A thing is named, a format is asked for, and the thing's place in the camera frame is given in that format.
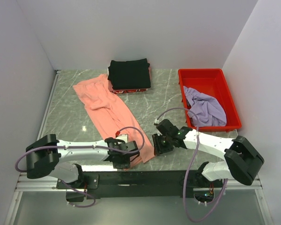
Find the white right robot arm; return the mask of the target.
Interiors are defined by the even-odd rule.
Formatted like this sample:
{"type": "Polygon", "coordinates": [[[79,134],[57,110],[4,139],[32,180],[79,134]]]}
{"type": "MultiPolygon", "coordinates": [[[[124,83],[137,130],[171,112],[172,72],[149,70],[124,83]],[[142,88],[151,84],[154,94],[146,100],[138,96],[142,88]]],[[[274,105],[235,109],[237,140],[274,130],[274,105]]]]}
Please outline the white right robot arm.
{"type": "Polygon", "coordinates": [[[155,121],[155,127],[158,133],[152,138],[156,155],[183,148],[202,151],[221,159],[220,162],[204,162],[200,166],[198,174],[203,181],[235,179],[250,186],[265,162],[253,145],[240,135],[235,139],[222,138],[190,127],[179,129],[168,119],[155,121]]]}

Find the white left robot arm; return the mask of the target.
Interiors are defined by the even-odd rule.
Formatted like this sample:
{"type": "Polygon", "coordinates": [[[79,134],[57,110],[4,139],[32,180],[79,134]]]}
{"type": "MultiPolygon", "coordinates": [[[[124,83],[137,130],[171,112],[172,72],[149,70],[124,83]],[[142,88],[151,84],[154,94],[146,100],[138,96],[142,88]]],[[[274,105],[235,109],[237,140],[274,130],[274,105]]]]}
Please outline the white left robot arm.
{"type": "Polygon", "coordinates": [[[51,176],[70,184],[82,183],[84,179],[77,161],[109,161],[115,169],[128,169],[130,158],[139,154],[139,148],[136,141],[128,141],[127,135],[95,142],[70,142],[49,134],[28,146],[26,152],[27,178],[51,176]]]}

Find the salmon pink t shirt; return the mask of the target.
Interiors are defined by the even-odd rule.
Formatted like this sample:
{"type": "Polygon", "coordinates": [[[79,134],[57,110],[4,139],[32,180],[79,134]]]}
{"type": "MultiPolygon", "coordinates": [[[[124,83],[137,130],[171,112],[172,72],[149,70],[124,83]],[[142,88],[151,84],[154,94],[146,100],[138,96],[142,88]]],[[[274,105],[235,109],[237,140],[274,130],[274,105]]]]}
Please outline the salmon pink t shirt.
{"type": "Polygon", "coordinates": [[[115,137],[121,128],[128,127],[121,134],[127,134],[128,140],[136,141],[138,147],[144,142],[140,156],[132,162],[132,166],[146,163],[155,157],[153,145],[132,112],[120,97],[109,91],[106,74],[81,81],[73,89],[103,139],[115,137]]]}

